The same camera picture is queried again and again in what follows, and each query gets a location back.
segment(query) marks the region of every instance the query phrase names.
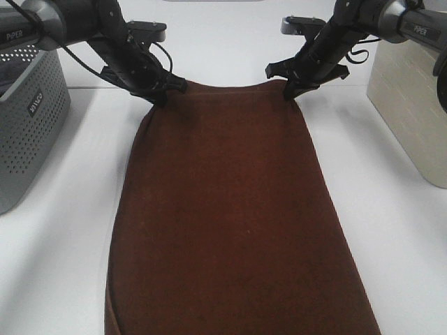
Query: black cable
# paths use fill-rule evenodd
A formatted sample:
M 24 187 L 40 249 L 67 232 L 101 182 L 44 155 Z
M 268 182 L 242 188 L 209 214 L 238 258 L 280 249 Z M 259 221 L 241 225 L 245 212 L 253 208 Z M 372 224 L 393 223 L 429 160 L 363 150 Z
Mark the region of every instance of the black cable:
M 85 70 L 89 71 L 92 75 L 95 75 L 96 77 L 108 82 L 109 84 L 112 84 L 116 87 L 119 87 L 120 89 L 125 89 L 126 91 L 131 91 L 132 93 L 138 93 L 138 94 L 149 94 L 149 93 L 158 93 L 165 91 L 165 85 L 160 89 L 143 89 L 143 90 L 131 90 L 129 87 L 119 84 L 118 82 L 113 82 L 112 80 L 109 80 L 107 77 L 101 75 L 100 73 L 96 72 L 93 68 L 89 67 L 86 63 L 84 63 L 78 56 L 76 56 L 66 45 L 65 43 L 62 43 L 61 41 L 57 40 L 53 36 L 51 36 L 50 33 L 44 30 L 40 22 L 36 21 L 34 17 L 32 17 L 30 14 L 28 14 L 25 10 L 23 10 L 17 3 L 15 3 L 13 0 L 6 0 L 7 3 L 9 3 L 18 13 L 20 13 L 23 17 L 25 17 L 33 26 L 36 28 L 42 36 L 48 36 L 50 37 L 54 42 L 56 42 L 62 49 L 65 50 L 65 52 L 72 57 L 76 62 L 78 62 Z M 157 47 L 159 47 L 165 55 L 168 57 L 170 62 L 170 70 L 169 73 L 172 73 L 173 70 L 173 60 L 171 56 L 168 54 L 168 52 L 158 43 L 154 43 Z
M 381 38 L 375 38 L 374 40 L 361 40 L 357 44 L 375 43 L 375 42 L 379 42 L 380 40 L 382 40 L 382 39 Z
M 157 47 L 160 48 L 161 51 L 164 52 L 164 54 L 167 56 L 167 58 L 169 59 L 169 73 L 173 72 L 173 59 L 170 56 L 170 54 L 168 54 L 168 52 L 166 51 L 166 49 L 164 47 L 162 47 L 159 43 L 157 42 L 153 42 L 153 44 L 155 44 Z
M 361 40 L 361 41 L 357 42 L 357 44 L 375 43 L 375 42 L 379 42 L 380 40 L 381 40 L 381 38 L 375 38 L 374 40 Z M 351 58 L 351 56 L 349 54 L 351 54 L 353 56 L 358 56 L 359 54 L 366 54 L 366 58 L 363 59 L 362 61 L 355 61 Z M 369 51 L 366 49 L 362 49 L 362 50 L 358 50 L 358 51 L 351 50 L 345 57 L 348 60 L 348 62 L 351 64 L 355 64 L 355 65 L 363 64 L 369 59 Z

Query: robotic arm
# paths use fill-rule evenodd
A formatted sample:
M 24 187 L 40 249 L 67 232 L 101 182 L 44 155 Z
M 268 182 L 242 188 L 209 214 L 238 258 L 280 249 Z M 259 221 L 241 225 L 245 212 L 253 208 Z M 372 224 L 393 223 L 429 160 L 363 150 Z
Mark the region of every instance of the robotic arm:
M 0 50 L 24 43 L 54 50 L 86 41 L 108 65 L 101 77 L 132 95 L 164 105 L 167 90 L 186 91 L 186 80 L 149 52 L 164 40 L 166 25 L 126 23 L 117 0 L 26 0 L 18 9 L 0 11 Z
M 268 78 L 278 75 L 288 80 L 286 99 L 346 78 L 348 68 L 338 63 L 360 40 L 374 35 L 390 43 L 411 39 L 440 53 L 433 75 L 439 76 L 438 97 L 447 110 L 447 14 L 425 10 L 422 1 L 337 0 L 328 23 L 286 17 L 281 31 L 306 38 L 293 58 L 269 64 L 265 70 Z

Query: ventilated basket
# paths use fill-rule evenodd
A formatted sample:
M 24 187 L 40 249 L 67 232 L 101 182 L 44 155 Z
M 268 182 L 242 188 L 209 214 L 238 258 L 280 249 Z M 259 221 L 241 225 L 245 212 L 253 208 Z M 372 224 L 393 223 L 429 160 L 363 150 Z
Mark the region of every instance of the ventilated basket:
M 28 63 L 0 97 L 0 213 L 18 203 L 40 170 L 66 118 L 70 96 L 55 51 L 33 46 L 0 54 Z

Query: brown cloth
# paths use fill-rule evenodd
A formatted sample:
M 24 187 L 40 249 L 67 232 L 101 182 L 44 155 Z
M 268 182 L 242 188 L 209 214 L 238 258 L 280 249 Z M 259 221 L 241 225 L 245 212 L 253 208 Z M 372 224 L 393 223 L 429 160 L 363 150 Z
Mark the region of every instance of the brown cloth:
M 107 335 L 380 334 L 283 88 L 190 83 L 142 121 L 112 236 Z

